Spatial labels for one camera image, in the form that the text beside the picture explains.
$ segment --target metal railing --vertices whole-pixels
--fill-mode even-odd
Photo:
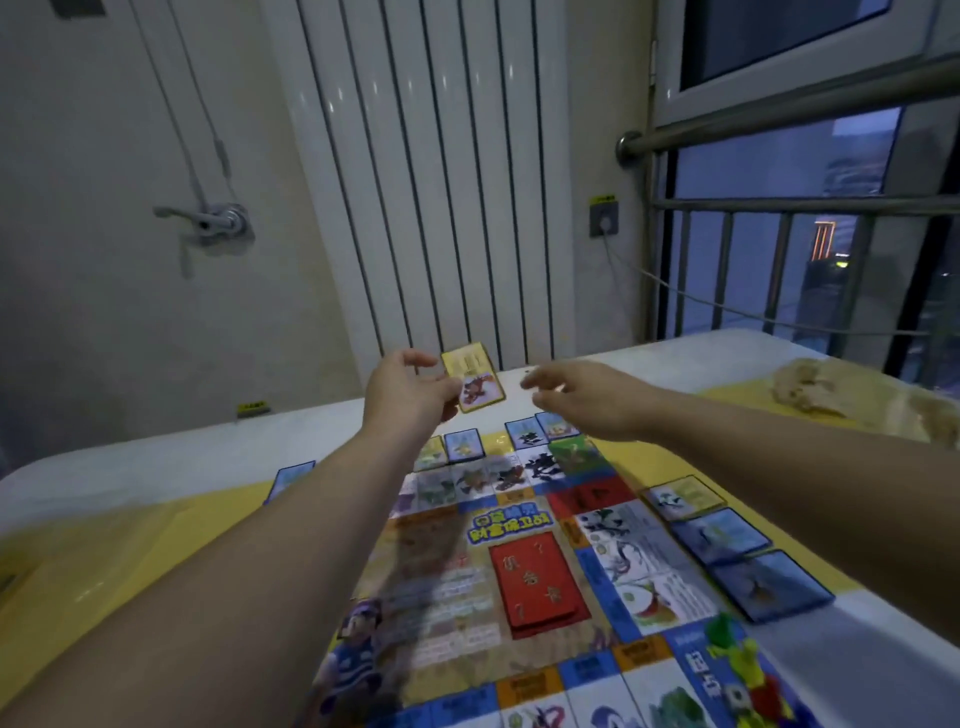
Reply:
[[[886,216],[932,218],[960,215],[960,195],[927,197],[807,197],[807,198],[741,198],[741,199],[665,199],[654,197],[652,190],[658,183],[659,155],[664,152],[696,144],[720,141],[750,133],[767,132],[801,124],[835,119],[878,109],[901,107],[960,94],[960,56],[938,60],[900,63],[896,66],[874,69],[839,81],[798,89],[762,102],[753,102],[726,109],[688,122],[672,124],[648,135],[627,132],[617,141],[616,157],[623,166],[643,162],[641,193],[644,198],[644,231],[648,241],[644,265],[637,269],[653,285],[647,286],[642,299],[647,310],[656,310],[657,293],[664,288],[676,296],[674,335],[683,333],[684,302],[691,299],[711,305],[710,327],[723,324],[723,313],[729,311],[745,318],[760,320],[763,331],[773,333],[774,327],[784,326],[803,331],[830,334],[828,353],[842,357],[850,336],[911,336],[928,338],[920,368],[919,383],[931,387],[936,382],[937,368],[960,311],[960,275],[951,276],[945,303],[930,331],[891,329],[883,331],[851,330],[853,310],[860,293],[864,272],[874,236],[876,219]],[[681,213],[680,253],[677,285],[672,286],[651,270],[654,256],[650,255],[658,239],[660,225],[657,212],[673,215]],[[721,212],[723,226],[713,299],[707,300],[686,292],[686,272],[689,261],[690,217],[692,212]],[[726,305],[727,277],[734,218],[737,213],[765,212],[780,216],[776,248],[767,288],[766,304],[762,314],[742,311]],[[794,216],[802,213],[832,213],[856,216],[847,279],[840,293],[835,315],[835,328],[815,327],[777,320],[780,306],[783,271]],[[653,318],[647,319],[647,334],[651,336]]]

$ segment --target person's left hand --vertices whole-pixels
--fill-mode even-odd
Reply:
[[[423,443],[437,425],[457,414],[463,381],[455,376],[414,376],[410,367],[432,367],[439,359],[416,349],[391,352],[367,383],[363,427],[379,436],[396,432]]]

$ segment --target table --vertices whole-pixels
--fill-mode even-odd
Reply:
[[[767,376],[797,356],[822,357],[731,328],[587,358],[696,392]],[[459,415],[438,433],[492,432],[529,416],[535,407],[519,388],[527,371],[503,373],[506,400]],[[0,481],[0,534],[51,518],[272,480],[279,468],[330,454],[357,430],[362,415],[363,401],[349,400],[45,458]],[[945,587],[945,597],[950,591]],[[960,722],[960,650],[865,590],[750,631],[825,725]]]

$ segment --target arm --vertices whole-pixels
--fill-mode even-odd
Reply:
[[[595,362],[550,364],[522,386],[587,434],[671,450],[960,644],[943,586],[960,581],[957,451],[663,390]]]
[[[456,412],[459,379],[407,374],[436,363],[384,359],[356,435],[80,639],[0,726],[290,725],[403,476]]]

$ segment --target hand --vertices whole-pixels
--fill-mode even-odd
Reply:
[[[537,387],[534,404],[601,440],[642,440],[655,428],[666,390],[595,361],[538,367],[520,386]]]
[[[457,414],[463,381],[457,377],[414,376],[409,367],[432,367],[436,356],[416,349],[391,352],[373,370],[367,383],[363,427],[380,436],[402,434],[418,448],[433,430]]]

